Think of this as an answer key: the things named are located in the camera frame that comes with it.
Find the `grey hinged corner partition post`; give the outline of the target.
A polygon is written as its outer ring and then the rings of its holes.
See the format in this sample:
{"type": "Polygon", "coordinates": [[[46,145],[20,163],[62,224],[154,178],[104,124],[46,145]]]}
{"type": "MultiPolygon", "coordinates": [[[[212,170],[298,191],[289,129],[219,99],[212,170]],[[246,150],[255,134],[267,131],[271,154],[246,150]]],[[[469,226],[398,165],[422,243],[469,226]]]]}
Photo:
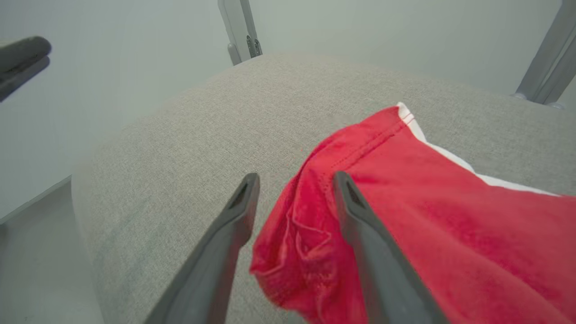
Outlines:
{"type": "Polygon", "coordinates": [[[233,66],[262,54],[249,0],[217,0],[233,66]]]}

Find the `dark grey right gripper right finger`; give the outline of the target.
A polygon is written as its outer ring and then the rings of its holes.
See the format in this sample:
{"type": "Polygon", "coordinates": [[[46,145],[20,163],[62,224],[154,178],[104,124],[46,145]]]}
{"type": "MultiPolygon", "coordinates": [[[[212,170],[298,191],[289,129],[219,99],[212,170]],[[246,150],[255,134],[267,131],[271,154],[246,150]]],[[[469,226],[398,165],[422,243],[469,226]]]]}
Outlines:
{"type": "Polygon", "coordinates": [[[352,177],[333,177],[340,232],[352,247],[371,324],[449,324],[352,177]]]}

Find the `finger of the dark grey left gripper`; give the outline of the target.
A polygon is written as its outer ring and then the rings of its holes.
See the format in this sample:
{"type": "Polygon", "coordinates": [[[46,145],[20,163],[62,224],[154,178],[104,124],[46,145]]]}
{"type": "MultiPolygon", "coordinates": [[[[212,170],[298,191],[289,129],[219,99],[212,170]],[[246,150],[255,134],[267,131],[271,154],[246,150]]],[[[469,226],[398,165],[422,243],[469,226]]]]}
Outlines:
{"type": "Polygon", "coordinates": [[[45,70],[49,64],[50,58],[44,57],[38,62],[31,64],[29,67],[25,67],[23,70],[0,76],[0,102],[5,101],[21,86],[45,70]]]}
{"type": "Polygon", "coordinates": [[[47,57],[52,45],[41,36],[0,45],[0,74],[16,74],[47,57]]]}

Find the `grey partition frame post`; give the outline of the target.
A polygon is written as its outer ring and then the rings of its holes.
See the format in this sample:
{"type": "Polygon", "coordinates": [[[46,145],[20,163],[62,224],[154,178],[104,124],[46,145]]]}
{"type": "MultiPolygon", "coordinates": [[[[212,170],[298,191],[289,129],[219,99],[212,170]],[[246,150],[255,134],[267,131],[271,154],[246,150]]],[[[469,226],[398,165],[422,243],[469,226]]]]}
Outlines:
{"type": "Polygon", "coordinates": [[[570,82],[576,76],[576,37],[570,41],[567,48],[559,54],[553,68],[544,78],[544,82],[535,93],[533,102],[563,109],[559,102],[570,82]]]}
{"type": "Polygon", "coordinates": [[[576,37],[576,0],[562,0],[553,23],[513,96],[532,101],[559,54],[567,48],[574,37],[576,37]]]}

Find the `red and white garment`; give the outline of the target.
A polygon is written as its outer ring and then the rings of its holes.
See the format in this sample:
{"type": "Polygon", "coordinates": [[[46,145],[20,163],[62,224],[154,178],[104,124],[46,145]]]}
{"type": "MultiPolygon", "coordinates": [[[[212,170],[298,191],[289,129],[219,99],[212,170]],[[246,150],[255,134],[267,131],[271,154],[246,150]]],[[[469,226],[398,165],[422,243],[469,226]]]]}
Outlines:
{"type": "Polygon", "coordinates": [[[576,324],[576,197],[479,175],[399,103],[325,138],[282,191],[251,273],[313,324],[368,324],[333,175],[347,172],[453,324],[576,324]]]}

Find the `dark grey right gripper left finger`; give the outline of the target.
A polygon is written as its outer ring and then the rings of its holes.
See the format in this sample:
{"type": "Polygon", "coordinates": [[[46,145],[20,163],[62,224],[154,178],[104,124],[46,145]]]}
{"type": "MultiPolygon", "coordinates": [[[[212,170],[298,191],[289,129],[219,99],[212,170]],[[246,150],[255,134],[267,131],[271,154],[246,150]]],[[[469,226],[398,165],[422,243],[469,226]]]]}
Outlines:
{"type": "Polygon", "coordinates": [[[260,178],[246,174],[144,324],[225,324],[239,251],[250,240],[260,178]]]}

